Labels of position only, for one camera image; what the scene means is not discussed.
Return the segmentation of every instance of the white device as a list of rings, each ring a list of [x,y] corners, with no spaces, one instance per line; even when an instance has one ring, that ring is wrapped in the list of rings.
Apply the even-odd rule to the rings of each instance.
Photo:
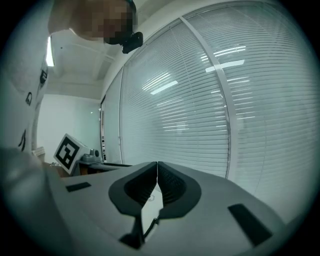
[[[54,153],[54,159],[71,175],[76,161],[84,154],[90,154],[90,148],[66,133]]]

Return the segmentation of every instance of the ceiling light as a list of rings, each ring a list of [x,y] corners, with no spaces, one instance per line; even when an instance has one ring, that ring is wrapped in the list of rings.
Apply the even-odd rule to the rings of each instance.
[[[49,36],[48,44],[47,44],[47,48],[46,48],[46,64],[48,65],[48,67],[54,67],[55,66],[53,53],[52,53],[51,40],[52,40],[51,36]]]
[[[168,83],[168,84],[166,84],[166,85],[164,85],[164,86],[162,86],[162,87],[154,90],[153,92],[151,92],[151,94],[152,94],[152,95],[155,95],[155,94],[160,93],[160,92],[162,92],[163,90],[165,90],[165,89],[167,89],[167,88],[169,88],[169,87],[171,87],[171,86],[174,86],[174,85],[176,85],[176,84],[178,84],[178,82],[175,80],[175,81],[173,81],[173,82],[170,82],[170,83]]]
[[[228,68],[228,67],[243,65],[244,63],[245,63],[245,60],[242,59],[242,60],[231,61],[231,62],[226,62],[226,63],[220,64],[220,67],[222,69],[225,69],[225,68]],[[215,70],[216,70],[215,67],[211,66],[211,67],[206,68],[205,72],[209,73],[209,72],[215,71]]]

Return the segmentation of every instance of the black slot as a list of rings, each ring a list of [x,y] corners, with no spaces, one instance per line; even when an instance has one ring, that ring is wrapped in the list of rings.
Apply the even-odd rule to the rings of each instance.
[[[148,228],[148,230],[147,230],[147,231],[144,233],[144,235],[143,235],[144,238],[146,238],[146,237],[149,235],[150,231],[154,228],[155,224],[158,224],[158,223],[157,223],[157,222],[158,222],[157,219],[158,219],[158,218],[154,218],[154,219],[153,219],[153,221],[151,222],[150,227]]]
[[[83,182],[75,185],[69,185],[69,186],[66,186],[65,188],[66,190],[68,190],[68,192],[73,192],[73,191],[82,190],[88,187],[91,187],[91,185],[88,182]]]
[[[272,233],[243,204],[228,207],[242,231],[254,246],[258,246],[272,236]]]

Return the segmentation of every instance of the white wall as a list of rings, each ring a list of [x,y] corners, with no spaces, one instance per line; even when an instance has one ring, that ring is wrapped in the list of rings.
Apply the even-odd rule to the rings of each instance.
[[[224,2],[234,2],[240,0],[174,0],[171,3],[167,4],[155,14],[153,14],[148,20],[141,24],[138,27],[137,31],[143,33],[144,42],[148,40],[152,35],[157,31],[164,28],[169,23],[175,21],[179,17],[191,13],[197,9],[207,7],[214,4],[224,3]],[[256,0],[260,2],[273,2],[272,0]],[[123,65],[129,60],[132,54],[135,51],[132,51],[129,54],[123,54],[121,51],[118,52],[117,56],[114,58],[114,61],[110,68],[108,69],[103,86],[102,94],[100,99],[102,100],[106,94],[107,89],[110,84],[123,67]]]
[[[66,133],[87,147],[99,150],[101,156],[99,108],[98,100],[44,95],[38,119],[37,146],[44,147],[47,163],[56,162],[54,154]]]

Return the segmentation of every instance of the device on desk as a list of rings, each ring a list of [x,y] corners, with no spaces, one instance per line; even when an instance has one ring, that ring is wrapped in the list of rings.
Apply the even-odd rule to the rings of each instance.
[[[235,183],[177,164],[145,162],[60,178],[37,164],[13,165],[31,163],[28,154],[2,156],[7,208],[31,239],[55,255],[267,255],[285,229],[270,207]],[[157,184],[163,208],[146,239],[142,208]]]
[[[70,177],[114,171],[130,165],[104,163],[99,151],[65,134],[56,149],[54,158]]]
[[[55,151],[54,159],[69,175],[72,175],[76,162],[81,160],[82,157],[89,163],[98,163],[101,161],[97,159],[98,157],[94,158],[92,149],[66,133]]]

